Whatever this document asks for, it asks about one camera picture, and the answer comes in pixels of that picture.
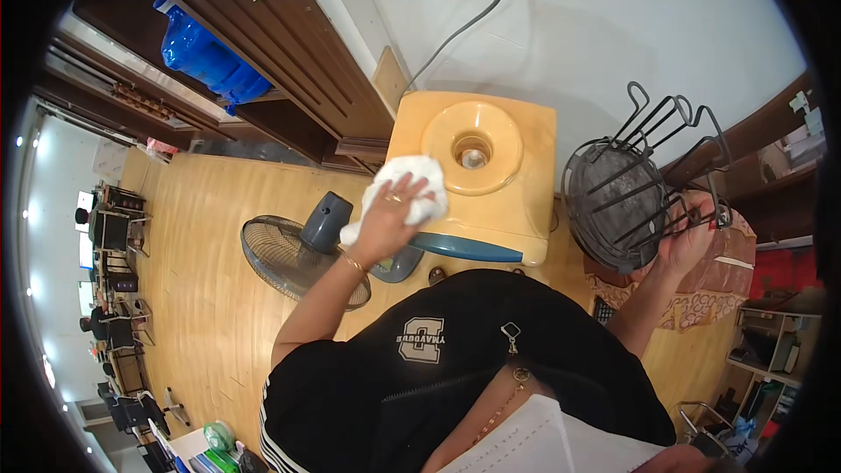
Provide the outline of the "person's left hand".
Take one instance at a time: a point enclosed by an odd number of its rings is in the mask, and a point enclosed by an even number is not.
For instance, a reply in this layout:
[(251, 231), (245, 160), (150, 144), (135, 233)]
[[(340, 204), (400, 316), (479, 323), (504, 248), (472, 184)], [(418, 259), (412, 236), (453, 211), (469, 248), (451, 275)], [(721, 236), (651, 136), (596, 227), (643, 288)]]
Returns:
[(367, 214), (358, 239), (333, 268), (352, 278), (361, 276), (380, 260), (397, 253), (426, 223), (405, 225), (407, 214)]

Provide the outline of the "person's right hand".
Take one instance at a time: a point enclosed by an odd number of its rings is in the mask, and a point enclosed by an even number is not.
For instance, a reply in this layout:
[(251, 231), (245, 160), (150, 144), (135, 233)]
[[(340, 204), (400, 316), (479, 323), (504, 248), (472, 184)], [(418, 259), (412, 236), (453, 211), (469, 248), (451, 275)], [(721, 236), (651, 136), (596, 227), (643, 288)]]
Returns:
[(656, 261), (661, 260), (678, 268), (688, 268), (690, 271), (707, 253), (712, 241), (710, 244), (691, 244), (687, 239), (690, 215), (684, 193), (670, 206), (668, 218), (667, 232), (670, 235), (660, 240)]

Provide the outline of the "white cleaning cloth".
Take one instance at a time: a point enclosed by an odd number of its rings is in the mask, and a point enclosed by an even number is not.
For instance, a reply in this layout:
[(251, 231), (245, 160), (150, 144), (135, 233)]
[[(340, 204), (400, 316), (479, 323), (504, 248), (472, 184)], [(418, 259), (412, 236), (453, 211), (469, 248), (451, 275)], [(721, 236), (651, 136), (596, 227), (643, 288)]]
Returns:
[(373, 205), (382, 185), (390, 183), (394, 187), (398, 181), (411, 174), (412, 181), (421, 178), (427, 180), (426, 188), (415, 196), (410, 204), (405, 225), (418, 226), (434, 222), (447, 215), (448, 199), (442, 166), (437, 159), (427, 155), (406, 155), (388, 160), (374, 176), (373, 182), (364, 190), (360, 220), (342, 226), (340, 244), (352, 246), (359, 237), (363, 220)]

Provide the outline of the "black wire rack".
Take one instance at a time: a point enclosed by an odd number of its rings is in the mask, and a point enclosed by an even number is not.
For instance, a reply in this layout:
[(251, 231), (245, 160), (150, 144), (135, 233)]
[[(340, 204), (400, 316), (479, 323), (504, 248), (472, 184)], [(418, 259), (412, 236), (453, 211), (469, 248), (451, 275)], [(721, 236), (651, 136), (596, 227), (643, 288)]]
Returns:
[[(730, 227), (732, 211), (712, 181), (732, 163), (729, 146), (713, 110), (693, 107), (683, 95), (654, 103), (646, 89), (630, 81), (633, 104), (619, 130), (584, 142), (564, 165), (561, 194), (576, 244), (594, 261), (622, 275), (644, 268), (667, 237), (668, 210), (685, 191), (705, 191), (717, 202), (717, 230)], [(708, 121), (713, 132), (660, 168), (656, 151), (682, 131)]]

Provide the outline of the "brown wooden door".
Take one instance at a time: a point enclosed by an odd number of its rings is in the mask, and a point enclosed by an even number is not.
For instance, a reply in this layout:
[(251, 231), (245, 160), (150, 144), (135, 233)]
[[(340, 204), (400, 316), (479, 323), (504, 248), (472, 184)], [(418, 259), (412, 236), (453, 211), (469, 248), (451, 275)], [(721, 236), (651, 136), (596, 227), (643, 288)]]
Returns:
[(806, 116), (821, 96), (804, 72), (779, 94), (723, 131), (732, 163), (712, 181), (757, 234), (758, 244), (782, 243), (814, 232), (817, 167), (823, 136), (810, 138)]

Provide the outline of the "red cloth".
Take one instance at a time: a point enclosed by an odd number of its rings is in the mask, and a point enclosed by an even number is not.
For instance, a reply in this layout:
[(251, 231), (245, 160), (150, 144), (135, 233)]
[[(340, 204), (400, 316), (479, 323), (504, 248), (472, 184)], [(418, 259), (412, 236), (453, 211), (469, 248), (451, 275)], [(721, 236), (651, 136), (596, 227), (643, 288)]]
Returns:
[(769, 292), (800, 292), (822, 286), (816, 273), (814, 247), (763, 250), (755, 255), (749, 299), (761, 299)]

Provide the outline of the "light wooden board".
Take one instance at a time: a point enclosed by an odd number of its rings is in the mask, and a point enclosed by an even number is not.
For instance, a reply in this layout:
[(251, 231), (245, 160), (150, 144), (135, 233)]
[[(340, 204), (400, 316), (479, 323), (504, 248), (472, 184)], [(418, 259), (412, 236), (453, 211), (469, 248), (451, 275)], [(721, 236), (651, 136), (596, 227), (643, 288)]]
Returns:
[(393, 48), (385, 46), (373, 70), (371, 83), (392, 121), (396, 119), (399, 102), (409, 88), (408, 79)]

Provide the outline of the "yellow water dispenser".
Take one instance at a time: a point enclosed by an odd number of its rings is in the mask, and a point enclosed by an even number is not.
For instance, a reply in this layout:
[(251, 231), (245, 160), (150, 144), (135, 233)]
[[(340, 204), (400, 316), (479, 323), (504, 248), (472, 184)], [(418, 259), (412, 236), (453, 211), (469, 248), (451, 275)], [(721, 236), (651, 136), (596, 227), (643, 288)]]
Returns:
[(436, 159), (448, 205), (410, 244), (453, 258), (541, 265), (552, 221), (556, 130), (556, 110), (525, 101), (405, 94), (386, 158)]

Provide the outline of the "grey standing fan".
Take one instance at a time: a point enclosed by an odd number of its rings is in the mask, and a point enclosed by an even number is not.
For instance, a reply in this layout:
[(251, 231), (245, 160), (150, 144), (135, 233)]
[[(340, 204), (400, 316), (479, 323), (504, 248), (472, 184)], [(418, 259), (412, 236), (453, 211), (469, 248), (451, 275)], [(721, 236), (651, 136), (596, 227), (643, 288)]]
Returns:
[[(353, 209), (350, 201), (328, 191), (303, 225), (278, 215), (255, 216), (240, 230), (244, 255), (264, 282), (300, 301), (345, 252), (340, 232), (351, 224)], [(402, 282), (412, 275), (422, 257), (419, 248), (406, 245), (375, 264), (353, 290), (347, 310), (359, 309), (370, 301), (369, 276), (387, 284)]]

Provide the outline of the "shelf unit with items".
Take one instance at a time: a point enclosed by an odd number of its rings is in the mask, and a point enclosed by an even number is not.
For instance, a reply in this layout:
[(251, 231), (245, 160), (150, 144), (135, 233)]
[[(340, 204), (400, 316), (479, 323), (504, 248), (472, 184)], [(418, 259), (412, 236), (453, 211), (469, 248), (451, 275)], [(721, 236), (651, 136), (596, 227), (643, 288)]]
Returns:
[(796, 390), (811, 363), (823, 317), (816, 313), (741, 307), (726, 365)]

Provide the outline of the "person's body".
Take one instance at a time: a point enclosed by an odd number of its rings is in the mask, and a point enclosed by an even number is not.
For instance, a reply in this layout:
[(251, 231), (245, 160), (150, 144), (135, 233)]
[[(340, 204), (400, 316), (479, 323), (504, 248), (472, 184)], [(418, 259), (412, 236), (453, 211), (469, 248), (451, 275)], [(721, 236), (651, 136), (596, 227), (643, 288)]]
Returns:
[(514, 364), (608, 434), (677, 443), (638, 357), (574, 300), (472, 269), (421, 289), (346, 342), (304, 342), (265, 382), (261, 453), (281, 473), (420, 473)]

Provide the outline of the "blue water bottle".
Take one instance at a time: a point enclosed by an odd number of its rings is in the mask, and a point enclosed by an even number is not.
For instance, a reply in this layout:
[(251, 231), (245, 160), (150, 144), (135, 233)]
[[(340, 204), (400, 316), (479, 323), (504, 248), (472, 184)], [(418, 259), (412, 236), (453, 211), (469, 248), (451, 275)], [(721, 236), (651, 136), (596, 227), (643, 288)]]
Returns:
[(164, 64), (222, 97), (230, 116), (236, 114), (237, 106), (258, 99), (272, 88), (255, 68), (172, 0), (155, 0), (153, 7), (169, 20), (161, 47)]

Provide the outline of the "row of desks with chairs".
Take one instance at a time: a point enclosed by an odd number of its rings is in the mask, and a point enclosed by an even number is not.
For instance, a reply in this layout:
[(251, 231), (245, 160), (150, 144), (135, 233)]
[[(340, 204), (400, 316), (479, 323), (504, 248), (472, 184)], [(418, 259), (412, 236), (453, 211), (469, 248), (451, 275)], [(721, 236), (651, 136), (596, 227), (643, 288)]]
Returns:
[(137, 318), (144, 324), (151, 316), (129, 265), (129, 254), (145, 256), (142, 226), (151, 216), (144, 206), (145, 199), (135, 192), (102, 181), (92, 192), (90, 208), (79, 205), (76, 212), (92, 244), (97, 304), (109, 322)]

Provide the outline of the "brown wooden door frame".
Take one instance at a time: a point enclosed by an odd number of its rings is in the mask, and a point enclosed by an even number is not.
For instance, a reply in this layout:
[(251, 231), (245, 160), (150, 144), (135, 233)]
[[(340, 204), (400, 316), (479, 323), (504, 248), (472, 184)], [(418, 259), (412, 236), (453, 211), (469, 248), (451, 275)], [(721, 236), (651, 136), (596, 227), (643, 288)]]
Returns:
[[(205, 85), (164, 65), (168, 20), (154, 0), (74, 0), (72, 12), (192, 93), (221, 108)], [(316, 0), (174, 0), (271, 84), (238, 106), (226, 138), (257, 134), (328, 169), (372, 175), (394, 121)]]

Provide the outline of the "metal frame chair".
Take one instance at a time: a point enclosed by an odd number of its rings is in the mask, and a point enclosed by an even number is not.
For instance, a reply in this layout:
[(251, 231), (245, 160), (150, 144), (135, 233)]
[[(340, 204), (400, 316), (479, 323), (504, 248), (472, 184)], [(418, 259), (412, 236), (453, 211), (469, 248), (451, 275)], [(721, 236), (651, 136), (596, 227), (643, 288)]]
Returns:
[[(735, 427), (732, 423), (706, 402), (684, 401), (679, 402), (677, 406), (678, 413), (685, 423), (685, 437), (689, 445), (697, 448), (708, 458), (725, 459), (733, 457), (730, 448), (724, 442), (734, 435)], [(702, 415), (711, 415), (714, 421), (713, 426), (720, 427), (719, 430), (711, 432), (708, 426), (701, 424), (701, 417), (695, 422), (687, 412), (691, 407), (699, 407)]]

